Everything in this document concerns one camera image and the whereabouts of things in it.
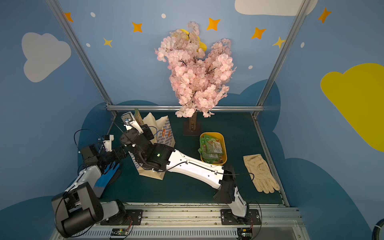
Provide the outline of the green orange condiment packet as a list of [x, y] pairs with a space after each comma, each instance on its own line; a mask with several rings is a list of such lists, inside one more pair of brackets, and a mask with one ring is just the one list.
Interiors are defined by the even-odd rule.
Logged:
[[135, 116], [135, 120], [137, 121], [137, 123], [140, 126], [145, 124], [138, 108], [135, 108], [135, 115], [134, 116]]

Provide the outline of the blue checkered paper bag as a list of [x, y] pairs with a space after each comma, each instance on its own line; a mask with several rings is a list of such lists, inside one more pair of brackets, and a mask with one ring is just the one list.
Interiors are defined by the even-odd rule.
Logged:
[[[168, 116], [163, 116], [156, 120], [153, 114], [149, 113], [147, 114], [146, 117], [144, 117], [143, 121], [145, 124], [147, 124], [150, 127], [152, 133], [155, 136], [155, 138], [151, 140], [151, 143], [165, 144], [170, 147], [175, 146], [176, 142], [174, 139], [171, 123]], [[148, 177], [156, 180], [163, 180], [164, 175], [166, 174], [165, 172], [158, 173], [155, 171], [144, 170], [140, 166], [140, 164], [136, 162], [134, 155], [130, 152], [129, 154], [140, 176], [144, 176], [144, 177]]]

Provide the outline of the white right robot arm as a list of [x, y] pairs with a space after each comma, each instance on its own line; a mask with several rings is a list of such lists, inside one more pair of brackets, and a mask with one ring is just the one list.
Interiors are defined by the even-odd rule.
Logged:
[[202, 181], [216, 190], [214, 199], [227, 204], [235, 217], [246, 217], [248, 205], [239, 193], [232, 170], [191, 158], [165, 144], [153, 144], [134, 127], [122, 133], [120, 142], [144, 170], [173, 172]]

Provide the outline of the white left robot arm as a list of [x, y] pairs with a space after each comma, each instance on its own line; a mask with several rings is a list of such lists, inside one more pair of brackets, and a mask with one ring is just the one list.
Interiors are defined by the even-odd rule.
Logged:
[[94, 144], [79, 150], [85, 166], [75, 181], [62, 193], [52, 198], [54, 222], [57, 231], [64, 238], [76, 234], [97, 223], [123, 225], [128, 214], [119, 200], [101, 203], [95, 193], [99, 178], [118, 168], [120, 160], [127, 157], [123, 147], [107, 151], [105, 147], [97, 150]]

